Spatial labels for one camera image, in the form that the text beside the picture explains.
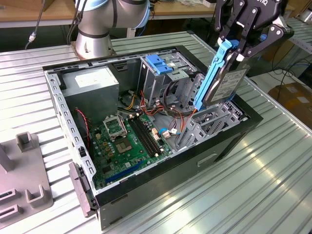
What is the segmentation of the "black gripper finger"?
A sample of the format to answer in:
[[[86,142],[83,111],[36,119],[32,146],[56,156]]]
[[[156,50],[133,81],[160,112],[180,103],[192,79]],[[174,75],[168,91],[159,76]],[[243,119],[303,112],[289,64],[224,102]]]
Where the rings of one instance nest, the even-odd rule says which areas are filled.
[[[237,20],[237,24],[243,26],[241,39],[235,50],[237,52],[237,61],[251,58],[293,36],[292,28],[285,23],[284,14],[268,26],[254,29],[256,14],[257,9],[254,8],[252,14],[249,15],[250,22],[246,26],[242,24],[242,14]]]
[[[237,24],[245,8],[244,0],[217,0],[215,6],[214,30],[218,32],[217,42],[240,40],[242,27]]]

